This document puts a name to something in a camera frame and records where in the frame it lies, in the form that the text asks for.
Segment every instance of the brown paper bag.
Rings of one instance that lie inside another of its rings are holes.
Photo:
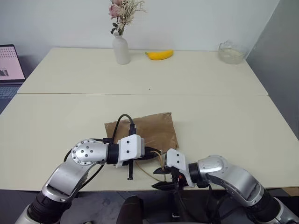
[[[133,121],[137,128],[137,134],[144,138],[145,146],[161,150],[163,153],[166,153],[170,148],[178,148],[170,112],[135,118]],[[115,135],[115,142],[128,136],[129,124],[129,120],[120,121]],[[112,138],[115,125],[116,121],[105,124],[108,138]]]

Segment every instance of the glass bowl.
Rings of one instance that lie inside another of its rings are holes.
[[[231,41],[226,41],[219,45],[219,58],[228,64],[239,64],[247,55],[248,50],[240,45],[236,45]]]

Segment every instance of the yellow banana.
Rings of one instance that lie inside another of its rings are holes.
[[[162,52],[145,52],[151,60],[163,60],[173,55],[173,50],[166,50]]]

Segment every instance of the pink flower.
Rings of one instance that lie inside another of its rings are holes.
[[[118,6],[120,6],[121,2],[122,2],[122,0],[111,0],[111,1],[112,1],[112,4],[116,4]]]
[[[109,15],[111,15],[111,19],[120,15],[120,9],[121,8],[116,4],[113,4],[109,7]]]

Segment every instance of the wire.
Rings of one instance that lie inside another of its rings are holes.
[[[134,124],[133,119],[132,119],[129,115],[127,115],[127,114],[122,114],[122,115],[118,118],[118,120],[117,120],[117,122],[116,122],[116,125],[115,125],[115,128],[114,128],[114,131],[113,131],[113,135],[112,135],[113,142],[114,142],[114,138],[115,138],[115,135],[116,135],[116,130],[117,130],[117,128],[118,128],[118,125],[119,125],[119,123],[120,123],[120,120],[121,120],[123,117],[127,117],[127,118],[130,120],[130,123],[131,123],[131,124]]]
[[[151,178],[155,179],[156,181],[159,181],[159,182],[163,182],[155,177],[153,177],[152,175],[150,175],[148,172],[146,172],[144,169],[141,168],[141,166],[137,163],[137,161],[135,161],[135,164],[137,165],[137,167],[142,170],[145,174],[147,174],[148,176],[150,176]]]
[[[178,183],[174,183],[174,187],[175,187],[175,189],[176,189],[176,193],[177,193],[177,195],[178,195],[178,199],[179,199],[179,201],[180,201],[180,203],[181,203],[181,205],[182,205],[182,207],[183,207],[183,209],[187,212],[187,214],[194,220],[194,221],[196,221],[196,222],[198,222],[198,223],[209,223],[208,221],[202,221],[202,220],[199,220],[199,219],[197,219],[188,209],[187,209],[187,207],[186,207],[186,204],[184,203],[184,201],[183,201],[183,199],[182,199],[182,196],[181,196],[181,194],[180,194],[180,192],[179,192],[179,189],[178,189]]]
[[[244,209],[244,212],[246,213],[247,218],[253,222],[254,224],[257,224],[258,222],[255,220],[255,218],[253,217],[253,215],[251,213],[248,212],[248,210]]]
[[[241,206],[238,206],[238,207],[235,207],[234,209],[232,209],[231,211],[225,213],[223,216],[221,216],[220,218],[216,219],[217,221],[221,221],[227,217],[229,217],[231,214],[233,214],[234,212],[236,212],[237,210],[239,209],[243,209],[243,207]]]
[[[163,159],[161,153],[157,151],[150,151],[150,153],[156,153],[158,155],[158,160],[160,161],[161,169],[164,171]]]
[[[117,123],[116,123],[116,126],[115,126],[115,128],[114,128],[114,131],[113,131],[113,137],[112,137],[112,141],[114,142],[114,138],[115,138],[115,134],[116,134],[116,130],[117,130],[117,128],[118,128],[118,124],[119,124],[119,122],[120,122],[120,120],[121,120],[121,118],[123,118],[123,117],[127,117],[129,120],[130,120],[130,122],[131,122],[131,124],[134,124],[134,122],[133,122],[133,120],[132,120],[132,118],[129,116],[129,115],[127,115],[127,114],[122,114],[119,118],[118,118],[118,120],[117,120]],[[100,166],[100,168],[84,183],[84,184],[82,184],[82,187],[80,188],[80,189],[82,189],[83,187],[85,187],[100,171],[101,171],[101,169],[103,168],[103,166],[104,165],[101,165]]]
[[[66,161],[67,157],[69,156],[69,154],[71,153],[71,150],[67,152],[67,154],[64,157],[64,162]]]
[[[216,215],[217,215],[217,213],[219,213],[219,209],[220,209],[220,207],[222,206],[222,204],[225,202],[225,200],[226,199],[228,199],[229,198],[229,195],[225,195],[225,196],[223,196],[222,198],[220,198],[220,200],[218,200],[218,202],[217,202],[217,205],[216,205],[216,208],[215,208],[215,211],[214,211],[214,213],[211,215],[211,217],[210,217],[210,221],[213,221],[213,220],[217,220],[217,218],[215,218],[216,217]]]
[[[209,187],[209,195],[208,195],[207,200],[206,200],[206,208],[208,207],[211,196],[212,196],[212,186],[210,184],[208,184],[207,186]]]
[[[101,169],[103,169],[103,167],[104,167],[104,165],[101,165],[100,166],[100,168],[87,180],[87,181],[85,181],[83,184],[82,184],[82,186],[81,186],[81,188],[80,188],[80,190],[83,188],[83,187],[85,187],[100,171],[101,171]]]

